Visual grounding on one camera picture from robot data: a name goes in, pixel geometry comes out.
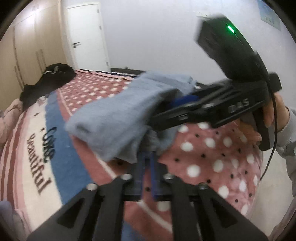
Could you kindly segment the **person's right hand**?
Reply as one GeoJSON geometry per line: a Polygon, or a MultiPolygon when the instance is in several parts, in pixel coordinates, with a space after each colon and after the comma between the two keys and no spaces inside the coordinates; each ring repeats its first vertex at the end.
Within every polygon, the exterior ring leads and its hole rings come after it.
{"type": "MultiPolygon", "coordinates": [[[[285,106],[285,103],[278,92],[274,94],[274,99],[276,102],[277,110],[277,129],[278,131],[281,131],[288,124],[288,121],[290,119],[290,111],[285,106]]],[[[275,112],[273,110],[272,101],[270,101],[266,106],[263,107],[263,120],[264,125],[267,128],[275,124],[275,112]]],[[[258,132],[256,132],[251,125],[244,123],[240,119],[237,119],[235,123],[238,126],[238,129],[243,133],[243,135],[245,135],[247,140],[251,143],[257,144],[262,140],[261,135],[258,132]]]]}

